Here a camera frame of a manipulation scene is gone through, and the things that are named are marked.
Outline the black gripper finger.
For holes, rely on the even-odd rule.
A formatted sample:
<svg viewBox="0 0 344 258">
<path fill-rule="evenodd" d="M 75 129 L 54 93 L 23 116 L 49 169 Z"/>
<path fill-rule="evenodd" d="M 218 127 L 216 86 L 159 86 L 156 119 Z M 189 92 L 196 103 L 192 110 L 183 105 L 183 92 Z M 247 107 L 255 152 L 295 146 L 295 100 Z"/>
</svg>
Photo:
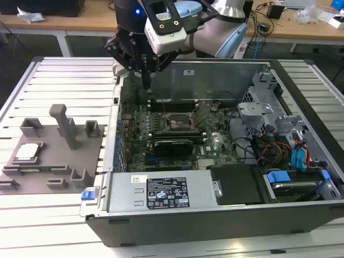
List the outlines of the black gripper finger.
<svg viewBox="0 0 344 258">
<path fill-rule="evenodd" d="M 151 77 L 157 71 L 163 71 L 179 55 L 179 51 L 172 51 L 158 56 L 153 52 L 147 54 L 147 89 L 151 87 Z"/>
<path fill-rule="evenodd" d="M 104 50 L 126 70 L 140 77 L 142 87 L 147 88 L 147 70 L 138 43 L 135 39 L 129 39 L 125 44 L 119 39 L 110 39 Z"/>
</svg>

